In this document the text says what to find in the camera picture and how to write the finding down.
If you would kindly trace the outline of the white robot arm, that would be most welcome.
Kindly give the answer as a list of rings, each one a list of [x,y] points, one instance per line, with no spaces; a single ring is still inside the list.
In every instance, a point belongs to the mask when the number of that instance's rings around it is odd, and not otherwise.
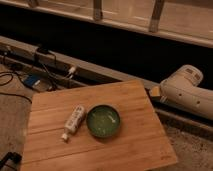
[[[213,120],[213,90],[199,88],[203,73],[192,65],[183,65],[154,86],[149,95],[162,103],[170,101],[200,117]]]

